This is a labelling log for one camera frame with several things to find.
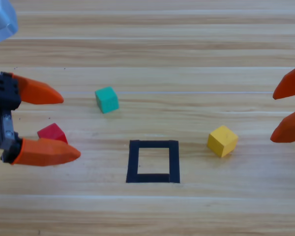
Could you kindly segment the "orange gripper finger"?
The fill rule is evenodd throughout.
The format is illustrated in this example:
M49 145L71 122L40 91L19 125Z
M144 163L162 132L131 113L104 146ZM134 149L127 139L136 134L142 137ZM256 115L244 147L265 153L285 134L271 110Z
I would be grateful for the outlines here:
M11 74L18 82L19 94L23 102L36 105L60 104L64 98L46 83Z
M275 143L295 142L295 112L285 117L280 122L270 140Z
M11 165L52 166L72 162L80 156L76 148L63 141L22 138L2 153L1 160Z
M273 98L281 99L295 95L295 69L287 73L276 87Z

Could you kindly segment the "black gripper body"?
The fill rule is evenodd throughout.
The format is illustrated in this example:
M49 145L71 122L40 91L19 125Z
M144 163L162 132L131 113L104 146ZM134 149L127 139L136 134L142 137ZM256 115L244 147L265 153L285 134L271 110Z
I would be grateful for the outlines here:
M15 142L11 112L21 104L18 82L6 72L0 73L0 149L9 149Z

